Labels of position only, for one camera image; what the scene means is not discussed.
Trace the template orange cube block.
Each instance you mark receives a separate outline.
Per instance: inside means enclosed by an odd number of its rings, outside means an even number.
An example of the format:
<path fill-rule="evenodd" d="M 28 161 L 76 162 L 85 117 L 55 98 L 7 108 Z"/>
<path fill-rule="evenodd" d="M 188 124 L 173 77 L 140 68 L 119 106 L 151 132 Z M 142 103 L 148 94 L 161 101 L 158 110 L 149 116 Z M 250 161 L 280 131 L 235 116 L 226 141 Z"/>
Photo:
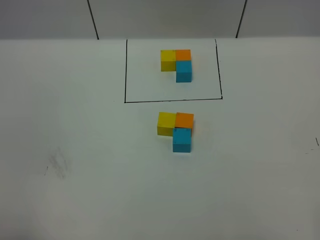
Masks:
<path fill-rule="evenodd" d="M 191 61 L 191 50 L 190 49 L 177 49 L 175 51 L 176 61 Z"/>

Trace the template yellow cube block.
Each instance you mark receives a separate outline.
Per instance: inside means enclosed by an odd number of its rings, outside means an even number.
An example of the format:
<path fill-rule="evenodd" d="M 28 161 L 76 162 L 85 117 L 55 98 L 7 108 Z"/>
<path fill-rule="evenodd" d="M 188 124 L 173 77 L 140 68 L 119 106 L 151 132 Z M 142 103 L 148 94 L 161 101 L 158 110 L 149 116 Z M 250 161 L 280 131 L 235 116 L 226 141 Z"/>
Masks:
<path fill-rule="evenodd" d="M 175 50 L 161 50 L 160 51 L 160 69 L 162 72 L 176 71 L 176 51 Z"/>

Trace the template blue cube block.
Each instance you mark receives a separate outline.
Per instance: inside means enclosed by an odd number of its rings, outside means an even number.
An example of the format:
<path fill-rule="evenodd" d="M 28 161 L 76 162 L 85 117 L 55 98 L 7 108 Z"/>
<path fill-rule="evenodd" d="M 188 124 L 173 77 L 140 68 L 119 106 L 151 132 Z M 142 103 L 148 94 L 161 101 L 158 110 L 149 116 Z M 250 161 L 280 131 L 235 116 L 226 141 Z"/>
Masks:
<path fill-rule="evenodd" d="M 191 83 L 192 82 L 192 61 L 176 61 L 176 82 Z"/>

